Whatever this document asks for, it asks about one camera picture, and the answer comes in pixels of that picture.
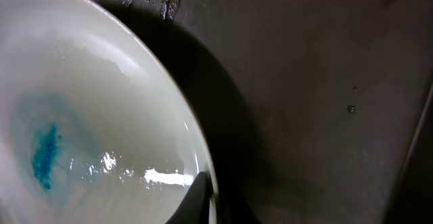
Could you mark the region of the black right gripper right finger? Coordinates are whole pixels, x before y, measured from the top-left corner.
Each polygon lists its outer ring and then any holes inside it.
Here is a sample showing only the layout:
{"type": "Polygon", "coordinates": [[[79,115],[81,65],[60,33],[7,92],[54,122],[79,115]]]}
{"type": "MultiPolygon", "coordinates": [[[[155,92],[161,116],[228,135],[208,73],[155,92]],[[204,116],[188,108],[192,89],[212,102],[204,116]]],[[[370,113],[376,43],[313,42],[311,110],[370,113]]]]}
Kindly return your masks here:
{"type": "Polygon", "coordinates": [[[243,198],[229,196],[221,199],[221,223],[259,224],[259,221],[243,198]]]}

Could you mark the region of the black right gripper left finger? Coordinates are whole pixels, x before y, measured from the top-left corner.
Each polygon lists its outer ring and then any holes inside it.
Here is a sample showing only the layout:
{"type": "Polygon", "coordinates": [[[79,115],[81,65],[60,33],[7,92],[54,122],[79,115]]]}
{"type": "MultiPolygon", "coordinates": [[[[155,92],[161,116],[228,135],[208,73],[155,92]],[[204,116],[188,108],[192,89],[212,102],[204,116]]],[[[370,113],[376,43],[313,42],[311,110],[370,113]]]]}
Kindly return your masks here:
{"type": "Polygon", "coordinates": [[[210,177],[205,172],[199,172],[166,224],[209,224],[212,194],[210,177]]]}

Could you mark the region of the white plate blue dot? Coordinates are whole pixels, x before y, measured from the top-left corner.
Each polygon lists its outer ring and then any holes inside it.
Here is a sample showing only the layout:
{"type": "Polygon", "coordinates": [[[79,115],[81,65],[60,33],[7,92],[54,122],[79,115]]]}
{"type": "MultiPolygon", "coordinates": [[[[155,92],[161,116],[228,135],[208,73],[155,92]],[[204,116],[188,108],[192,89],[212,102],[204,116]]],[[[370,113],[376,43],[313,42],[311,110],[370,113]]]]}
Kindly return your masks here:
{"type": "Polygon", "coordinates": [[[166,223],[202,128],[158,58],[91,0],[1,0],[1,222],[166,223]]]}

